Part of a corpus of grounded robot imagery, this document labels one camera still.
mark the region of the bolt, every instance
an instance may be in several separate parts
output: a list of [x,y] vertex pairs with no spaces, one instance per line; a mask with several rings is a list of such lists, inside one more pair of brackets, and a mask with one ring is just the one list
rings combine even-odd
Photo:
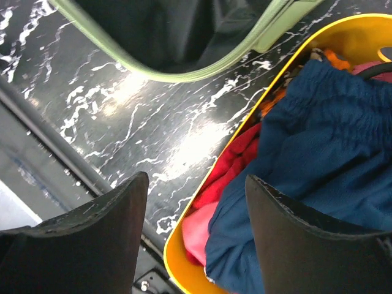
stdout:
[[143,292],[147,291],[148,287],[149,287],[149,283],[147,281],[141,282],[141,286],[140,286],[141,291]]

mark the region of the pink garment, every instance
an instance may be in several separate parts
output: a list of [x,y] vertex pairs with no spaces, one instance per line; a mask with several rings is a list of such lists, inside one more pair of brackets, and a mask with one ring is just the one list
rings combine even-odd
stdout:
[[[372,66],[376,66],[378,64],[381,64],[382,62],[380,61],[374,61],[374,62],[368,62],[364,64],[360,64],[358,66],[355,66],[353,68],[352,74],[353,75],[358,75],[360,72],[364,71],[365,69],[368,69]],[[380,75],[377,75],[374,77],[375,80],[379,81],[387,81],[388,83],[392,83],[392,72],[386,72],[382,73]]]
[[204,247],[209,238],[208,223],[211,220],[218,202],[212,202],[196,210],[183,220],[182,230],[184,245],[189,253],[188,258],[194,257],[203,266],[206,265],[206,253]]

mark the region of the yellow laundry basket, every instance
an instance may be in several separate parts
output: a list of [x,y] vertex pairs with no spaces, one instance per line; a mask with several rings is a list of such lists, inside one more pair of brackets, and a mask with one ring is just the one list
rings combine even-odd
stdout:
[[[264,95],[262,95],[247,119],[253,115],[260,102],[268,95],[271,89],[273,89],[275,85],[280,84],[284,72],[297,66],[300,59],[306,54],[309,54],[312,48],[329,48],[339,56],[344,57],[352,65],[371,61],[389,62],[390,60],[388,57],[383,55],[382,49],[392,47],[391,30],[392,15],[385,14],[363,14],[348,17],[331,23],[319,30],[298,49],[281,72],[279,72],[279,75],[271,83]],[[229,144],[241,131],[244,131],[243,127],[245,126],[245,123],[246,121],[239,127]],[[203,183],[196,191],[194,197],[197,196],[202,185]],[[189,202],[178,221],[177,227],[172,231],[166,243],[164,251],[166,269],[177,286],[185,293],[225,293],[225,291],[207,280],[201,266],[191,264],[186,257],[181,226],[182,220],[187,214],[191,204],[192,201]]]

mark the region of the marble surface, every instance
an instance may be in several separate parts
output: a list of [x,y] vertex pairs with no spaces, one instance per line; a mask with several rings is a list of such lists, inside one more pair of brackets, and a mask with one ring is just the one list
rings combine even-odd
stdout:
[[166,238],[289,56],[332,21],[371,12],[392,13],[392,4],[325,0],[270,51],[207,80],[168,84],[110,59],[47,0],[0,0],[0,70],[113,187],[148,172],[146,219]]

